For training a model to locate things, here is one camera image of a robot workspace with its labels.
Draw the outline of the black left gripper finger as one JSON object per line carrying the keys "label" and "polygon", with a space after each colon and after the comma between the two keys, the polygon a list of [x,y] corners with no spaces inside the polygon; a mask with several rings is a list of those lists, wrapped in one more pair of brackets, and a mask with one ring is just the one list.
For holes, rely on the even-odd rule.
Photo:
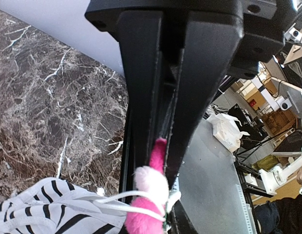
{"label": "black left gripper finger", "polygon": [[198,234],[182,203],[178,200],[169,214],[170,234]]}

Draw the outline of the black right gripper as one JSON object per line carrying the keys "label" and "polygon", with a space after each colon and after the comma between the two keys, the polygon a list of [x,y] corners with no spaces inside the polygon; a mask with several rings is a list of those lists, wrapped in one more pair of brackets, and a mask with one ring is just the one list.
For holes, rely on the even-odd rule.
{"label": "black right gripper", "polygon": [[125,11],[162,12],[164,56],[176,65],[185,44],[190,13],[218,17],[232,15],[243,20],[244,37],[227,74],[252,79],[260,62],[268,62],[285,44],[285,32],[297,17],[292,0],[92,0],[85,18],[97,30],[119,41],[117,22]]}

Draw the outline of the pink flower brooch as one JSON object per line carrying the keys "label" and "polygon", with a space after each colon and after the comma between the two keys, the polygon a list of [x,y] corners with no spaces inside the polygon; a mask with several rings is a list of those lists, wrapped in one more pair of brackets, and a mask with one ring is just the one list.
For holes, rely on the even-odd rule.
{"label": "pink flower brooch", "polygon": [[[166,215],[166,203],[169,198],[169,185],[164,175],[164,159],[167,140],[158,138],[151,152],[148,166],[135,169],[134,182],[138,191],[148,195],[137,196],[132,202],[132,207],[152,211],[161,218]],[[125,227],[130,234],[163,234],[163,221],[148,214],[127,213]]]}

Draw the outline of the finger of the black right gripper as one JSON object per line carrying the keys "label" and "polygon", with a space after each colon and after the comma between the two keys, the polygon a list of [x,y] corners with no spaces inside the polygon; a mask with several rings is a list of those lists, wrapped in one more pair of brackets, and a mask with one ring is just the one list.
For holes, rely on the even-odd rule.
{"label": "finger of the black right gripper", "polygon": [[219,13],[189,14],[165,168],[170,188],[191,137],[215,97],[243,35],[242,17]]}
{"label": "finger of the black right gripper", "polygon": [[134,188],[133,172],[149,161],[153,148],[162,56],[163,13],[130,10],[121,13],[118,36],[129,94],[120,191]]}

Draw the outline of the black white striped garment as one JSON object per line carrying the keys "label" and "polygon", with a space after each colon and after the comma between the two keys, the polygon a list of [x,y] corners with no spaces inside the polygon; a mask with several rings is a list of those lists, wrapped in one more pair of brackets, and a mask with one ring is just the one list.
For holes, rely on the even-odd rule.
{"label": "black white striped garment", "polygon": [[0,202],[0,234],[166,234],[166,217],[180,196],[171,193],[160,207],[146,192],[104,197],[46,178]]}

